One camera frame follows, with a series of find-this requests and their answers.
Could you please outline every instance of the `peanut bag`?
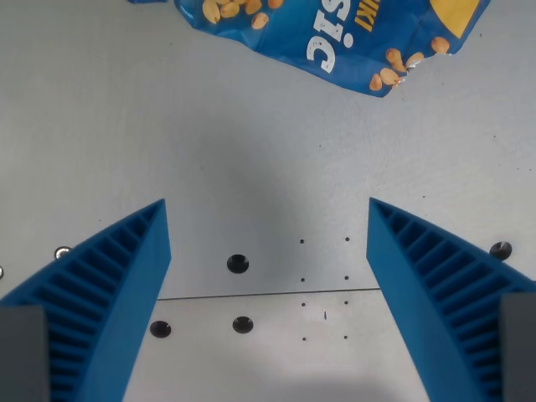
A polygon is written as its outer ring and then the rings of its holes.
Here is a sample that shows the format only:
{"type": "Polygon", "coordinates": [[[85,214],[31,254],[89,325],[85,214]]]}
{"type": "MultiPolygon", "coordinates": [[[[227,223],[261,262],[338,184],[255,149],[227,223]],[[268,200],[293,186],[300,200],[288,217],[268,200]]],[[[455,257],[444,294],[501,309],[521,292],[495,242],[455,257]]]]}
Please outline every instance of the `peanut bag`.
{"type": "Polygon", "coordinates": [[[457,52],[489,4],[489,0],[174,1],[196,29],[237,40],[343,88],[380,97],[423,59],[457,52]]]}

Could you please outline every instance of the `gray metal surface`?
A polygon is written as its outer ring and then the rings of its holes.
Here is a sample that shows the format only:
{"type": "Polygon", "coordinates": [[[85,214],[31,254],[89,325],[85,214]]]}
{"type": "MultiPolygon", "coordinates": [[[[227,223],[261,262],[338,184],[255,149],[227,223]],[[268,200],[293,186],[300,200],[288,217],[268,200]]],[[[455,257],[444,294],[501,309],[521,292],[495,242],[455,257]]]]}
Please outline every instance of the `gray metal surface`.
{"type": "Polygon", "coordinates": [[[0,307],[0,400],[50,402],[46,324],[40,306],[0,307]]]}
{"type": "Polygon", "coordinates": [[[499,322],[504,402],[531,402],[536,395],[536,294],[503,296],[499,322]]]}
{"type": "Polygon", "coordinates": [[[159,301],[155,320],[171,334],[147,330],[125,402],[428,400],[380,291],[159,301]]]}
{"type": "Polygon", "coordinates": [[[532,0],[493,1],[459,54],[375,99],[197,32],[173,3],[3,0],[0,296],[161,197],[163,298],[376,287],[369,196],[485,250],[510,241],[536,277],[535,19],[532,0]]]}

